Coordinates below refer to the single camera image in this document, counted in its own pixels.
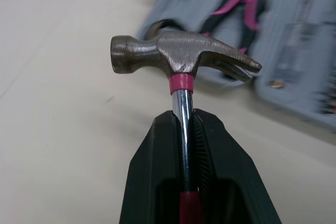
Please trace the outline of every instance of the floor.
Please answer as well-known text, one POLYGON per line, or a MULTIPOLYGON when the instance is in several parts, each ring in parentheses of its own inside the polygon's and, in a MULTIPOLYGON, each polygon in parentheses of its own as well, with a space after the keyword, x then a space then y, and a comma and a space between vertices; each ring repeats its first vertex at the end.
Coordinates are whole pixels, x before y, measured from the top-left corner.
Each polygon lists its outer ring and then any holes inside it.
MULTIPOLYGON (((118 223, 127 169, 171 109, 165 77, 117 75, 110 39, 135 35, 155 0, 0 0, 0 223, 118 223)), ((283 223, 336 223, 336 136, 250 88, 198 84, 253 158, 283 223)))

